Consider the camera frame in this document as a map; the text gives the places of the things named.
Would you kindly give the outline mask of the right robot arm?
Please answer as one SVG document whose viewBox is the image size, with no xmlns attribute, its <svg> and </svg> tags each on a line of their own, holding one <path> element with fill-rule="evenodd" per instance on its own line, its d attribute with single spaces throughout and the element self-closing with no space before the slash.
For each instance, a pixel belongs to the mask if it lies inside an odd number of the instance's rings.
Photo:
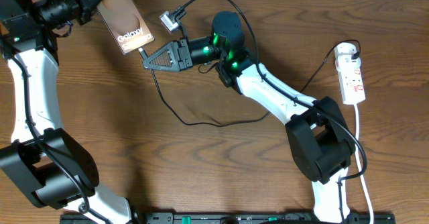
<svg viewBox="0 0 429 224">
<path fill-rule="evenodd" d="M 343 183 L 357 139 L 333 99 L 306 96 L 268 71 L 259 54 L 245 46 L 242 25 L 247 22 L 242 13 L 222 11 L 215 15 L 209 36 L 168 42 L 146 56 L 143 66 L 152 72 L 180 72 L 214 62 L 227 88 L 259 103 L 286 128 L 294 162 L 312 183 L 316 218 L 345 223 L 350 209 Z"/>
</svg>

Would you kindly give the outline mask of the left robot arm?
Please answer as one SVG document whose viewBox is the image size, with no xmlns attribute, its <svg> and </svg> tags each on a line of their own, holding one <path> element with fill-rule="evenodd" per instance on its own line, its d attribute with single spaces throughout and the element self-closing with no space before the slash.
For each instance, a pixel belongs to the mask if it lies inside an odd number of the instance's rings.
<svg viewBox="0 0 429 224">
<path fill-rule="evenodd" d="M 91 20 L 102 0 L 1 0 L 1 55 L 13 75 L 15 126 L 1 169 L 35 207 L 95 223 L 139 223 L 99 180 L 93 157 L 65 130 L 57 92 L 58 30 Z"/>
</svg>

